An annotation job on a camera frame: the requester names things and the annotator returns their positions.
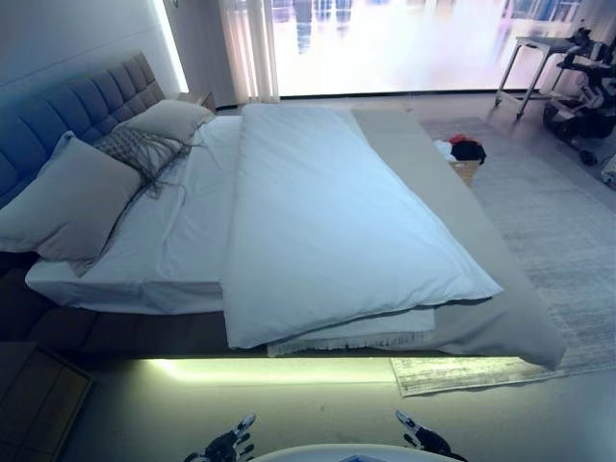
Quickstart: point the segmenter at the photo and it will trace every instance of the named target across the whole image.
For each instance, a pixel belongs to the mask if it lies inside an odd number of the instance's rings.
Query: blue headboard
[[[107,135],[164,99],[143,53],[74,80],[0,115],[0,208],[18,195],[49,159],[62,133],[86,142]]]

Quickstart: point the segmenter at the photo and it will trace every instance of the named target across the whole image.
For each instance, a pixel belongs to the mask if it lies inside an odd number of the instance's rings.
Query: nightstand
[[[92,379],[31,342],[0,342],[0,462],[52,462]]]
[[[180,93],[176,98],[178,101],[186,101],[187,103],[198,104],[204,108],[209,109],[214,114],[216,113],[216,103],[214,102],[214,96],[210,91],[207,94],[202,93]]]

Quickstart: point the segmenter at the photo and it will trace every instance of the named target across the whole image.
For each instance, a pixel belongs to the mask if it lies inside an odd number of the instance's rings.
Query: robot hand
[[[466,461],[461,455],[451,452],[449,443],[445,441],[441,435],[416,423],[399,409],[396,410],[396,418],[410,432],[410,434],[404,433],[404,440],[413,446],[413,448],[434,452],[435,454],[444,455],[445,457],[456,460]]]
[[[247,430],[255,419],[254,414],[245,417],[233,430],[218,436],[202,454],[193,452],[184,462],[243,462],[252,459],[245,457],[254,450],[254,445],[248,445],[243,450],[239,450],[238,446],[250,438]]]

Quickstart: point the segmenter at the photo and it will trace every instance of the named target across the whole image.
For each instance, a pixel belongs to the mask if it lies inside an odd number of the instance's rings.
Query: folded duvet
[[[383,346],[379,331],[400,331],[418,305],[433,317],[425,306],[501,291],[338,114],[251,105],[243,116],[221,277],[230,347],[360,319]]]

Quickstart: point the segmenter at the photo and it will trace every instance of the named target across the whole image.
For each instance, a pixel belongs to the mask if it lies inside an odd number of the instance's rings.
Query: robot
[[[468,462],[461,455],[452,452],[449,443],[442,436],[416,423],[404,412],[396,410],[396,418],[404,426],[406,432],[403,434],[403,438],[411,445],[411,448],[449,458],[439,458],[439,460],[462,460]],[[205,450],[191,453],[184,459],[184,462],[244,462],[252,460],[253,457],[248,455],[254,451],[254,445],[250,444],[244,449],[240,449],[240,445],[246,443],[250,438],[250,433],[247,431],[254,424],[255,420],[256,416],[254,414],[246,416],[233,430],[218,436]],[[361,454],[345,459],[345,461],[347,460],[385,462],[373,457],[362,456]]]
[[[607,45],[590,39],[590,30],[580,27],[569,41],[572,47],[557,66],[580,72],[576,80],[580,97],[552,98],[544,108],[543,122],[578,152],[583,163],[593,166],[596,156],[577,147],[573,140],[606,138],[616,125],[616,64],[612,64],[616,38]],[[590,64],[574,63],[576,57],[585,58]]]

